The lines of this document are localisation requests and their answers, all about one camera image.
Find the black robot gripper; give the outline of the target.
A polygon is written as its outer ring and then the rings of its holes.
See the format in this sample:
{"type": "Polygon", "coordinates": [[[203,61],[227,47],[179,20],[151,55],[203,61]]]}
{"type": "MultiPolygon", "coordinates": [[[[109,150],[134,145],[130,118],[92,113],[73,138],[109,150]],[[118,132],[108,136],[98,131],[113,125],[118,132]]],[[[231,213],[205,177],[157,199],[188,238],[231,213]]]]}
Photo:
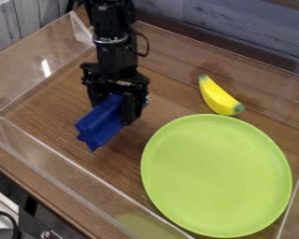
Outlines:
{"type": "Polygon", "coordinates": [[[92,106],[98,105],[109,94],[121,95],[121,123],[130,125],[148,105],[149,78],[138,71],[138,57],[134,38],[117,43],[96,43],[97,61],[82,62],[82,84],[86,86],[92,106]]]}

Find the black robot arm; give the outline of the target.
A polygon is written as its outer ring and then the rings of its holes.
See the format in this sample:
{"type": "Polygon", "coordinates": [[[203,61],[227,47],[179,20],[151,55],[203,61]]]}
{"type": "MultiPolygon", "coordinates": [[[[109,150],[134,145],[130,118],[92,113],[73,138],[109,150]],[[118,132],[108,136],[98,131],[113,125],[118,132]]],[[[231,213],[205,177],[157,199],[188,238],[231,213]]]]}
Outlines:
{"type": "Polygon", "coordinates": [[[129,125],[141,114],[147,103],[149,78],[138,70],[138,57],[147,57],[149,49],[138,52],[133,28],[136,7],[133,0],[78,0],[93,27],[92,42],[97,52],[94,63],[82,62],[81,81],[86,87],[90,105],[98,106],[113,95],[121,98],[118,119],[129,125]]]}

